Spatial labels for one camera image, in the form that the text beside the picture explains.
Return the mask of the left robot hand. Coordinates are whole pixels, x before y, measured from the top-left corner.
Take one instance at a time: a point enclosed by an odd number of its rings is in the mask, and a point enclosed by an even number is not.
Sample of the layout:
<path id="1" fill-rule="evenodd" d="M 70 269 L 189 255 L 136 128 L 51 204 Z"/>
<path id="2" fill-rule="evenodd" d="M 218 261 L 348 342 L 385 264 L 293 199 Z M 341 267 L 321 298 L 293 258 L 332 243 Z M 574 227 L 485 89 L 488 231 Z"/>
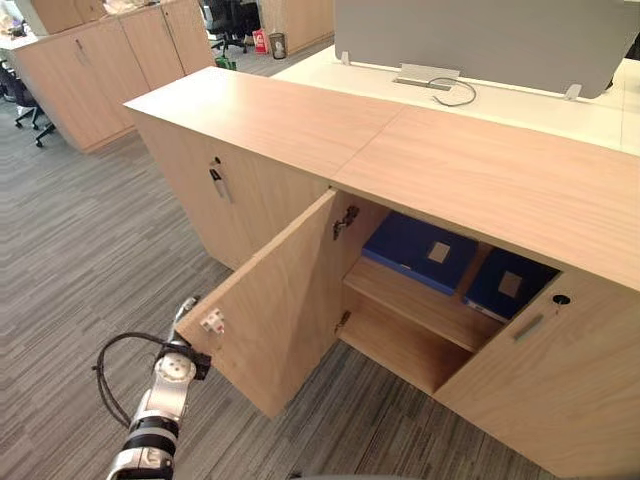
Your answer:
<path id="1" fill-rule="evenodd" d="M 170 334 L 168 337 L 168 341 L 172 344 L 178 344 L 183 346 L 190 346 L 190 343 L 185 340 L 177 331 L 177 324 L 180 320 L 185 317 L 188 313 L 190 313 L 193 308 L 199 303 L 200 296 L 190 296 L 185 299 L 178 307 L 178 310 L 174 316 L 174 320 L 171 325 Z"/>

